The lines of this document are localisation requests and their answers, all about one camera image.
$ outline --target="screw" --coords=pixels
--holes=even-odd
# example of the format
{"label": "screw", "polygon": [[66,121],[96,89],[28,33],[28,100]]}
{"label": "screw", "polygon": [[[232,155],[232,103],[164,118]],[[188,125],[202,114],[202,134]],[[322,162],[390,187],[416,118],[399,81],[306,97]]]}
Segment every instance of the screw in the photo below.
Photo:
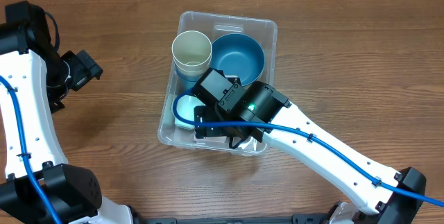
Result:
{"label": "screw", "polygon": [[400,173],[395,174],[395,180],[401,181],[401,174]]}
{"label": "screw", "polygon": [[52,168],[53,166],[54,166],[54,164],[51,161],[42,163],[43,169]]}
{"label": "screw", "polygon": [[14,179],[15,179],[15,174],[14,173],[10,173],[8,175],[8,178],[6,179],[6,181],[9,182],[9,181],[14,180]]}
{"label": "screw", "polygon": [[385,207],[386,205],[383,202],[378,202],[378,204],[376,205],[376,210],[382,211]]}

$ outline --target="clear plastic bin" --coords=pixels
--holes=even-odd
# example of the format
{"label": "clear plastic bin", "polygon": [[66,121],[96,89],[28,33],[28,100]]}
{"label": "clear plastic bin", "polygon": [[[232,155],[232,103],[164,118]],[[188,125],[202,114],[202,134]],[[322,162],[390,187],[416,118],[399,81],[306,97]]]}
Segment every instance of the clear plastic bin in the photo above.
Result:
{"label": "clear plastic bin", "polygon": [[[203,12],[184,12],[182,16],[180,16],[178,34],[190,30],[200,31],[206,34],[212,42],[218,37],[229,33],[243,33],[252,37],[261,45],[266,58],[265,68],[259,80],[273,85],[276,41],[278,36],[278,27],[275,22],[267,19],[250,19]],[[172,57],[171,62],[164,108],[157,132],[159,140],[163,144],[173,145],[179,148],[222,150],[236,155],[247,156],[262,155],[265,153],[268,146],[264,143],[259,143],[252,137],[237,149],[233,150],[228,147],[228,140],[226,140],[225,143],[194,141],[194,130],[185,130],[174,125],[174,115],[172,112],[173,101],[177,95],[184,92],[184,88],[180,80],[178,80]]]}

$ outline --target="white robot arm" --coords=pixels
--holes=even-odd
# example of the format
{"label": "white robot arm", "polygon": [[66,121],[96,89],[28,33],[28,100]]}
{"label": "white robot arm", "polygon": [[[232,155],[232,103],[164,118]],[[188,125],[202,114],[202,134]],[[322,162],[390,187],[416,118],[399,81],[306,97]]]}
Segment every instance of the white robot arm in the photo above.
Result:
{"label": "white robot arm", "polygon": [[15,106],[9,89],[0,85],[0,107],[6,134],[7,182],[0,185],[0,207],[24,223],[52,223],[48,210],[28,183],[22,155],[63,223],[133,224],[139,219],[128,206],[101,195],[99,182],[87,170],[71,166],[54,131],[51,112],[69,89],[79,90],[102,70],[82,51],[60,57],[50,45],[44,11],[28,2],[6,7],[0,25],[0,76],[14,88],[28,154],[22,154]]}
{"label": "white robot arm", "polygon": [[[373,177],[394,187],[398,185],[398,181],[395,179],[398,172],[395,169],[368,159],[333,137],[308,119],[293,103],[288,108],[283,107],[271,123],[294,129],[300,128],[303,132],[312,133],[350,158],[361,168],[365,168]],[[326,148],[300,135],[273,130],[270,133],[265,132],[262,140],[272,147],[293,155],[313,169],[341,190],[358,210],[367,215],[378,214],[380,211],[378,206],[381,203],[386,204],[393,194],[392,191],[372,184],[371,181]]]}
{"label": "white robot arm", "polygon": [[[294,156],[341,190],[353,204],[338,206],[338,211],[330,216],[329,223],[373,223],[354,219],[362,219],[363,215],[373,216],[371,220],[376,220],[375,223],[410,223],[418,211],[422,202],[394,194],[381,185],[383,182],[390,187],[423,194],[425,177],[422,174],[413,168],[407,169],[409,174],[406,171],[400,173],[358,153],[317,126],[298,106],[270,85],[256,81],[244,89],[225,78],[222,71],[210,69],[190,92],[206,105],[205,110],[215,113],[205,116],[217,116],[215,119],[206,119],[200,114],[200,121],[195,123],[197,131],[203,128],[224,128],[227,136],[241,139],[253,136],[258,141]],[[176,117],[180,97],[173,106]],[[178,118],[194,124],[182,117]],[[347,163],[347,159],[354,163],[353,166],[364,169],[374,180],[370,181],[356,166]],[[400,207],[400,202],[408,204]]]}

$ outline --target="wood grain surface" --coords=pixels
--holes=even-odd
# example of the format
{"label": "wood grain surface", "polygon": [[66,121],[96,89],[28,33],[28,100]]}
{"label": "wood grain surface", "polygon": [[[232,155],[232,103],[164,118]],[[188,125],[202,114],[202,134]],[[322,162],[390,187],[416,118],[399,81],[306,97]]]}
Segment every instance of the wood grain surface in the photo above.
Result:
{"label": "wood grain surface", "polygon": [[[145,218],[289,216],[346,200],[275,149],[237,157],[159,142],[170,46],[186,10],[276,22],[275,87],[360,153],[423,172],[426,194],[444,200],[444,0],[29,1],[57,19],[61,53],[85,49],[104,69],[53,115],[66,156]],[[3,168],[3,128],[0,147]],[[443,218],[424,204],[415,223]],[[16,223],[4,212],[0,222]]]}

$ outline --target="stacked cups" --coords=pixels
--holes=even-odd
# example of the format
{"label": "stacked cups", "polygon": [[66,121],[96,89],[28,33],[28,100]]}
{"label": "stacked cups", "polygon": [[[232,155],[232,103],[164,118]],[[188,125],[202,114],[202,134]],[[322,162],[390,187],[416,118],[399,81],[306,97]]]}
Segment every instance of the stacked cups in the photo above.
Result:
{"label": "stacked cups", "polygon": [[211,64],[212,45],[208,37],[198,31],[186,31],[173,41],[176,71],[185,90],[192,88]]}

